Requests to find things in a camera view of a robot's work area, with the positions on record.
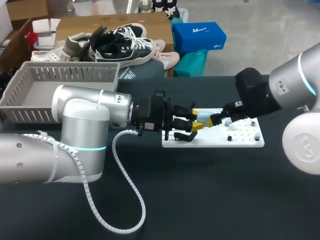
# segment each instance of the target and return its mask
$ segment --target red object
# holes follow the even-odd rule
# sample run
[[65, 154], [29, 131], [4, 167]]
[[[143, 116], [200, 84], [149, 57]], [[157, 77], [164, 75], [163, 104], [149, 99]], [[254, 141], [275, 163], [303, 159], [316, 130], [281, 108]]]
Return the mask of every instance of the red object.
[[35, 49], [34, 45], [38, 39], [38, 34], [36, 34], [32, 29], [30, 29], [25, 32], [24, 38], [25, 38], [26, 42], [30, 45], [31, 51], [37, 51], [37, 49]]

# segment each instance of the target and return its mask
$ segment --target pink sneaker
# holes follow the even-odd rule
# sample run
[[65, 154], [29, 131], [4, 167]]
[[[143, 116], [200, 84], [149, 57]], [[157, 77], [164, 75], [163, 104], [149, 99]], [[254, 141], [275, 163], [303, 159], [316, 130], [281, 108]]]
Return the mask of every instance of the pink sneaker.
[[163, 63], [164, 70], [173, 68], [180, 60], [180, 56], [176, 52], [156, 51], [156, 54], [153, 58]]
[[156, 50], [162, 53], [166, 48], [166, 42], [163, 40], [155, 40]]

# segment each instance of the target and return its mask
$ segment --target gray floor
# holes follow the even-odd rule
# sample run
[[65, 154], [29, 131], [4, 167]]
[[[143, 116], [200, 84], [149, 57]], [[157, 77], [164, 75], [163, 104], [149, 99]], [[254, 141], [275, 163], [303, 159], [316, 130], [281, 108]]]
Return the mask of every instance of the gray floor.
[[[117, 13], [127, 11], [128, 1], [113, 0]], [[235, 75], [246, 67], [268, 74], [320, 42], [320, 4], [306, 1], [178, 0], [178, 7], [189, 10], [189, 22], [215, 21], [227, 35], [223, 50], [210, 51], [205, 75]]]

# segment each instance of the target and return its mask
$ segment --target nike logo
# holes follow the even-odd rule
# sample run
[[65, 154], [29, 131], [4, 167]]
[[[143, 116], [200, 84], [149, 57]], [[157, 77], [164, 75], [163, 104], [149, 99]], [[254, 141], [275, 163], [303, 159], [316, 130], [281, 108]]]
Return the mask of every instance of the nike logo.
[[206, 29], [207, 29], [206, 27], [205, 27], [205, 28], [202, 28], [202, 29], [196, 28], [196, 29], [193, 29], [193, 32], [194, 32], [194, 33], [197, 33], [197, 32], [201, 32], [201, 31], [206, 30]]

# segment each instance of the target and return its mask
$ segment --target white pegboard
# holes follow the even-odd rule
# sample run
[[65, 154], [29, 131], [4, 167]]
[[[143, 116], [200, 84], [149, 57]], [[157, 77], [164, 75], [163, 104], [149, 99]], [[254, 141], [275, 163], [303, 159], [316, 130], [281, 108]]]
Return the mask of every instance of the white pegboard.
[[[220, 113], [222, 108], [198, 108], [196, 110]], [[162, 146], [164, 148], [262, 148], [265, 145], [257, 118], [239, 120], [230, 126], [225, 126], [224, 119], [222, 124], [218, 126], [199, 130], [192, 142], [175, 140], [174, 133], [176, 132], [190, 134], [173, 130], [169, 133], [168, 141], [165, 141], [165, 132], [162, 131]], [[261, 134], [259, 141], [254, 138], [256, 133]], [[232, 136], [232, 141], [228, 141], [228, 136]]]

